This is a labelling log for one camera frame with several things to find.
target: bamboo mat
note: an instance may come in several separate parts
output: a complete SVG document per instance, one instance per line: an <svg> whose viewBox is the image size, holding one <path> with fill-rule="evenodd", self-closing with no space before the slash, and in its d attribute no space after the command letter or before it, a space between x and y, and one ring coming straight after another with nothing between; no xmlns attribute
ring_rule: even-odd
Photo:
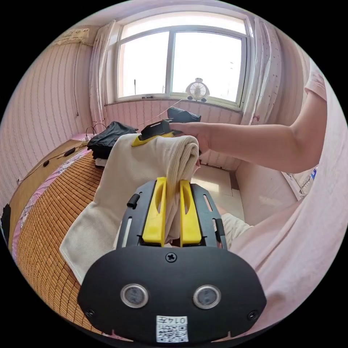
<svg viewBox="0 0 348 348"><path fill-rule="evenodd" d="M59 246L73 221L93 200L103 171L89 152L67 168L39 197L22 228L18 267L41 299L62 317L93 332L77 304L80 285Z"/></svg>

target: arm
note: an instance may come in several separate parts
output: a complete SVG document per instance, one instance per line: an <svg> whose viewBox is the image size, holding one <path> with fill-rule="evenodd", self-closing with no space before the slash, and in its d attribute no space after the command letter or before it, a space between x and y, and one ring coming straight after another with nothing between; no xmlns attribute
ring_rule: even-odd
<svg viewBox="0 0 348 348"><path fill-rule="evenodd" d="M171 128L195 136L202 152L210 149L263 167L301 173L319 163L326 117L326 101L308 91L291 126L193 123L172 124Z"/></svg>

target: white towel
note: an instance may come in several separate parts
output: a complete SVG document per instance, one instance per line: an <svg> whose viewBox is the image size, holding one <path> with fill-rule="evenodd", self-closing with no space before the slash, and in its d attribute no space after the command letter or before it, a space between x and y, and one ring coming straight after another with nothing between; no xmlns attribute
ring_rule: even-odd
<svg viewBox="0 0 348 348"><path fill-rule="evenodd" d="M108 161L107 159L96 158L95 159L95 165L98 166L98 167L105 167L107 161Z"/></svg>
<svg viewBox="0 0 348 348"><path fill-rule="evenodd" d="M73 222L59 248L80 284L89 267L113 249L128 200L150 180L167 177L166 240L180 237L179 181L191 180L198 142L191 136L157 137L131 147L137 136L117 140L93 202Z"/></svg>
<svg viewBox="0 0 348 348"><path fill-rule="evenodd" d="M232 241L241 236L244 232L253 226L248 225L236 216L226 213L221 216L224 225L227 248L231 247Z"/></svg>

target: screw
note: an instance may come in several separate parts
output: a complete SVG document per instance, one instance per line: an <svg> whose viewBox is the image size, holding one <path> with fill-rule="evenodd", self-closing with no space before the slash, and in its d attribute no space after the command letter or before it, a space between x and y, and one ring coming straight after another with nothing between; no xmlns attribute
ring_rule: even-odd
<svg viewBox="0 0 348 348"><path fill-rule="evenodd" d="M246 318L250 321L256 320L258 318L258 311L251 311Z"/></svg>
<svg viewBox="0 0 348 348"><path fill-rule="evenodd" d="M84 314L87 318L91 318L94 315L94 311L91 309L87 309L87 311Z"/></svg>
<svg viewBox="0 0 348 348"><path fill-rule="evenodd" d="M177 256L174 253L168 253L166 255L166 260L168 262L174 262L177 259Z"/></svg>

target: window frame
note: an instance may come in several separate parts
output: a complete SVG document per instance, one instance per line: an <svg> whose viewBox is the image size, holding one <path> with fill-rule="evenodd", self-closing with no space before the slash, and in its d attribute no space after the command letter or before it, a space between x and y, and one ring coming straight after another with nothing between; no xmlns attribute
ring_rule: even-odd
<svg viewBox="0 0 348 348"><path fill-rule="evenodd" d="M249 69L250 69L250 40L248 34L242 34L239 32L235 32L232 30L227 30L223 28L217 28L212 26L204 26L204 25L177 25L177 26L168 26L162 28L156 28L147 30L132 36L129 36L124 39L120 39L122 37L123 25L120 28L118 33L117 42L115 43L114 48L114 98L115 102L127 102L127 101L135 101L142 100L143 97L152 96L153 99L170 99L170 100L181 100L187 99L186 93L173 93L171 92L171 86L173 82L173 65L174 65L174 49L175 49L175 35L178 32L203 32L203 33L212 33L218 35L225 35L229 37L234 37L241 40L241 69L240 69L240 77L239 77L239 85L237 92L236 102L228 101L225 99L220 99L217 97L207 97L206 104L218 105L222 107L227 107L236 111L241 111L243 109L243 104L246 96L246 89L248 86L249 79ZM120 67L120 47L122 44L125 44L129 41L138 39L140 37L145 37L151 34L157 34L162 32L169 32L168 38L168 53L167 53L167 69L166 69L166 85L165 92L160 94L141 94L141 95L132 95L125 97L118 97L118 89L119 89L119 67Z"/></svg>

